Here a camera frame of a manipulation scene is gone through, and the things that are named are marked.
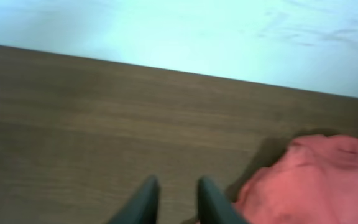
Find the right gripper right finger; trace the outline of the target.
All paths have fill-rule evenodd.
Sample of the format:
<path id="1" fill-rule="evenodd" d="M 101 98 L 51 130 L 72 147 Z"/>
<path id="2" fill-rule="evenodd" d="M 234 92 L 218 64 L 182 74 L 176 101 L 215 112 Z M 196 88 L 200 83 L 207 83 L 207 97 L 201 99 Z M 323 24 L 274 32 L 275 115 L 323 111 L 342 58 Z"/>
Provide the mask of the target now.
<path id="1" fill-rule="evenodd" d="M 209 177 L 197 185 L 198 220 L 201 224 L 248 224 Z"/>

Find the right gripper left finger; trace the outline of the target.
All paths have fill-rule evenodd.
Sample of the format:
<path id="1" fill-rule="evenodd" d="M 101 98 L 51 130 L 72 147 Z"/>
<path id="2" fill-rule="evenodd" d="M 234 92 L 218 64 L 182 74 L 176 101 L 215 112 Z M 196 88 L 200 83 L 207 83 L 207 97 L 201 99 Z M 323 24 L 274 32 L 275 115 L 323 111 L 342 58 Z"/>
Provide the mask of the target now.
<path id="1" fill-rule="evenodd" d="M 107 224 L 156 224 L 160 186 L 156 176 L 145 179 L 135 194 Z"/>

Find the red printed t-shirt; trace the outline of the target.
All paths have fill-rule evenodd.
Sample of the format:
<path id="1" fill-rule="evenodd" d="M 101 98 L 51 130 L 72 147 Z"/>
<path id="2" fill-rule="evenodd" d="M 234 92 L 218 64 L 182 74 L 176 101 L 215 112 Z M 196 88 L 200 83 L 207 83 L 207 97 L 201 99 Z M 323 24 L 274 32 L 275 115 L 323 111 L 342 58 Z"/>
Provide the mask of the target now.
<path id="1" fill-rule="evenodd" d="M 358 139 L 309 135 L 241 187 L 232 203 L 248 223 L 358 223 Z"/>

